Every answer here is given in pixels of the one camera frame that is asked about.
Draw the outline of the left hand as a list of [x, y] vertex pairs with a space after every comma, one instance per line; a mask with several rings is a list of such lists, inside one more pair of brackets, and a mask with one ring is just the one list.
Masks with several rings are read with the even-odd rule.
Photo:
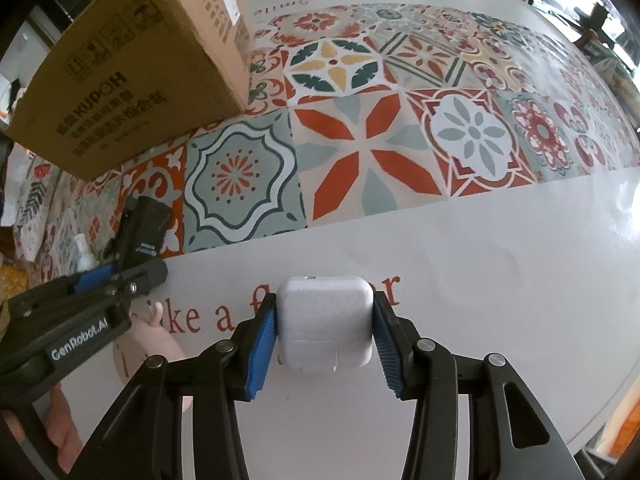
[[38, 419], [43, 423], [48, 441], [55, 448], [55, 468], [49, 467], [42, 460], [42, 456], [35, 451], [23, 424], [12, 412], [2, 410], [1, 415], [23, 454], [38, 469], [38, 472], [47, 478], [55, 479], [57, 472], [70, 473], [82, 449], [82, 442], [60, 382], [48, 392], [47, 399], [47, 409], [43, 417]]

